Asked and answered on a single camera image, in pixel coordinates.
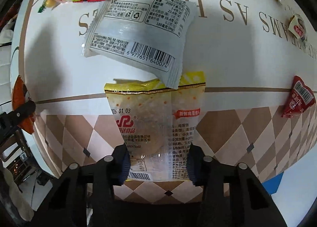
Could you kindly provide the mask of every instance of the diamond pattern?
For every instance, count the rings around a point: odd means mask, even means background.
[[[292,166],[315,144],[315,107],[291,119],[283,106],[207,112],[197,126],[194,143],[221,163],[245,162],[263,182]],[[123,143],[112,115],[36,116],[42,156],[59,173],[68,165],[93,164]],[[190,181],[126,181],[115,187],[116,199],[137,203],[177,204],[202,200],[202,188]]]

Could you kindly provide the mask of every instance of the blue object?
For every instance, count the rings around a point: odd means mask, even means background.
[[[277,192],[278,186],[280,185],[280,182],[283,177],[283,173],[280,173],[279,175],[276,175],[275,177],[265,181],[262,183],[263,187],[266,189],[266,191],[272,195]]]

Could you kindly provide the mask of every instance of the yellow candy ball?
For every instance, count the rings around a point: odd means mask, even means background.
[[[45,7],[51,8],[54,7],[57,4],[55,0],[46,0],[45,1]]]

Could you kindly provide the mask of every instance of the yellow snack package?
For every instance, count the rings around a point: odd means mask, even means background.
[[[106,84],[105,93],[130,154],[128,178],[187,180],[189,147],[205,90],[203,72],[181,76],[178,90],[159,80]]]

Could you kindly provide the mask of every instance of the barcode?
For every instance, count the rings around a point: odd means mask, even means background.
[[[132,173],[132,172],[129,172],[128,178],[139,179],[139,180],[151,180],[147,173]]]
[[[302,97],[306,105],[313,99],[313,95],[305,87],[303,87],[300,81],[296,82],[294,90],[296,90],[296,92]]]
[[[148,60],[154,59],[166,65],[169,65],[169,63],[171,62],[171,59],[173,58],[168,53],[162,52],[158,49],[155,49],[153,47],[146,46],[137,42],[134,42],[131,52],[135,52],[142,56],[145,56],[148,58]]]

